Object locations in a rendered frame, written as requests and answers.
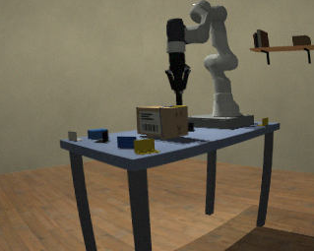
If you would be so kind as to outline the blue box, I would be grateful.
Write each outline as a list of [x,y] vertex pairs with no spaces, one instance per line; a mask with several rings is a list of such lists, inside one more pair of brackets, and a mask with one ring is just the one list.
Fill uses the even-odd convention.
[[96,129],[96,131],[88,130],[88,138],[89,139],[101,139],[102,132],[108,131],[108,129]]

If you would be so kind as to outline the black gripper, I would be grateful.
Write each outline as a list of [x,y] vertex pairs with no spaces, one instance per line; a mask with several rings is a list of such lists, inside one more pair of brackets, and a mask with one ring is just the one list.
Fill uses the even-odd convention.
[[[169,65],[169,69],[165,71],[165,73],[169,79],[171,89],[174,90],[174,93],[176,94],[176,105],[182,105],[183,90],[186,90],[188,76],[191,70],[186,68],[184,52],[170,52],[168,54],[169,64],[171,64]],[[173,77],[171,72],[173,74]],[[185,72],[184,76],[183,72]]]

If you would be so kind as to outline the tan cardboard box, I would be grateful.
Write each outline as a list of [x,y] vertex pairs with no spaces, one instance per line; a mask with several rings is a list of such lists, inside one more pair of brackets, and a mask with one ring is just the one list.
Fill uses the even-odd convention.
[[[159,108],[160,114],[159,114]],[[137,132],[142,135],[175,138],[188,135],[188,107],[136,107]],[[160,124],[161,119],[161,124]],[[162,133],[161,133],[162,127]]]

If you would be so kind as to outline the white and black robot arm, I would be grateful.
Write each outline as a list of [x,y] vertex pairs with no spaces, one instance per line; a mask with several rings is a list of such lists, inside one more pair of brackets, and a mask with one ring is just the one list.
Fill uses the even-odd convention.
[[243,115],[243,113],[238,114],[241,112],[239,112],[239,106],[233,100],[232,94],[225,94],[231,93],[231,84],[224,71],[234,70],[238,66],[238,59],[231,52],[227,43],[224,24],[227,17],[226,9],[224,6],[211,6],[208,1],[200,0],[191,8],[189,15],[192,21],[199,25],[186,27],[182,19],[179,18],[167,21],[166,53],[186,51],[185,44],[205,43],[211,33],[211,45],[217,49],[218,54],[207,56],[204,65],[214,80],[215,100],[212,116],[235,117]]

